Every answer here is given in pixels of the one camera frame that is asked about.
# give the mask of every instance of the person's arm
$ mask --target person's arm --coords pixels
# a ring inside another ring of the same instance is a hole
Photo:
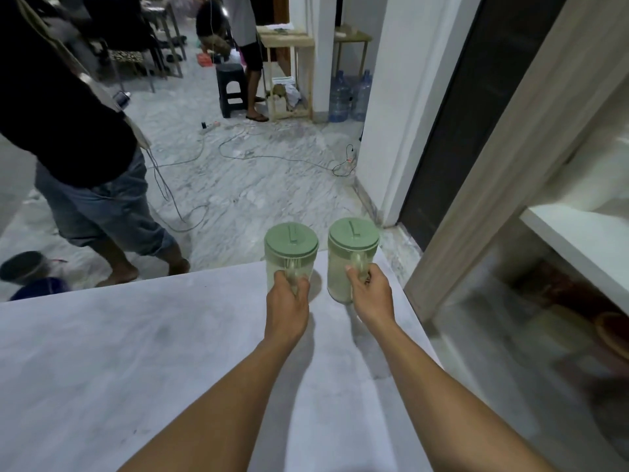
[[[514,429],[465,389],[396,324],[391,287],[377,265],[360,282],[348,269],[358,317],[389,363],[406,411],[435,472],[555,470]]]
[[[295,296],[276,272],[264,340],[118,472],[246,471],[273,384],[308,325],[309,289],[302,278]]]

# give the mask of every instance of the forearm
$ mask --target forearm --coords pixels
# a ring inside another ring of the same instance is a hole
[[[271,389],[292,348],[262,341],[119,472],[246,471]]]
[[[374,335],[436,472],[554,470],[393,321],[384,322]]]

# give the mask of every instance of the flip flop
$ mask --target flip flop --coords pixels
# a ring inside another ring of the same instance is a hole
[[[246,116],[246,118],[257,123],[266,123],[269,120],[269,118],[263,114],[258,114],[255,118],[250,118],[249,116]]]

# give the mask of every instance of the hand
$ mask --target hand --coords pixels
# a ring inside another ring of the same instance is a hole
[[[347,268],[347,277],[352,284],[354,308],[358,317],[371,330],[382,322],[395,322],[395,316],[389,280],[375,263],[369,265],[369,274],[371,278],[368,283],[363,283],[355,268]]]
[[[297,294],[293,294],[284,271],[275,272],[273,288],[267,294],[266,341],[287,342],[291,346],[297,344],[308,325],[309,291],[310,282],[302,277],[297,280]]]

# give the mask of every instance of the red object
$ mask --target red object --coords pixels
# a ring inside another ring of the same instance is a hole
[[[212,57],[209,54],[205,54],[205,53],[197,54],[197,62],[199,63],[199,66],[202,66],[204,68],[214,65],[212,63]]]

